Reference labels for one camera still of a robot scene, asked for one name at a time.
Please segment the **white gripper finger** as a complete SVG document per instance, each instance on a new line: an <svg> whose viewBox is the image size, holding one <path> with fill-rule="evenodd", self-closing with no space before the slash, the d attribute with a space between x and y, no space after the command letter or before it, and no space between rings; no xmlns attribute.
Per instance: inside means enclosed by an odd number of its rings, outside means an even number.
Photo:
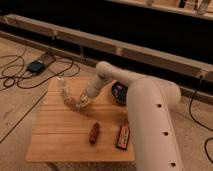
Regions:
<svg viewBox="0 0 213 171"><path fill-rule="evenodd" d="M90 99L83 99L83 100L81 100L80 107L84 108L84 107L88 106L90 104L90 102L91 102Z"/></svg>
<svg viewBox="0 0 213 171"><path fill-rule="evenodd" d="M82 94L79 96L78 101L79 101L79 102L84 101L84 98L85 98L85 94L82 93Z"/></svg>

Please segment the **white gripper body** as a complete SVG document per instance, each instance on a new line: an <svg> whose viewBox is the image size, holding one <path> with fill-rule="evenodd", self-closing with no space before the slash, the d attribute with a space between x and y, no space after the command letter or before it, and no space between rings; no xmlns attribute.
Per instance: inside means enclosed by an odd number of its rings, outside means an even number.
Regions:
<svg viewBox="0 0 213 171"><path fill-rule="evenodd" d="M86 88L83 91L83 94L87 96L88 98L95 98L97 97L101 89L104 87L104 82L101 78L99 77L94 77L89 84L86 86Z"/></svg>

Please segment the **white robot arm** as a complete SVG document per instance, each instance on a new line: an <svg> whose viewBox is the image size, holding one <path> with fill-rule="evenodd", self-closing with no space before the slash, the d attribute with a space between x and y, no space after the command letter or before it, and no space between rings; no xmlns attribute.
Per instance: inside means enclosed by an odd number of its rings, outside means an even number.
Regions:
<svg viewBox="0 0 213 171"><path fill-rule="evenodd" d="M184 171L170 109L181 99L177 84L98 62L96 75L76 104L87 106L112 80L128 88L127 115L137 171Z"/></svg>

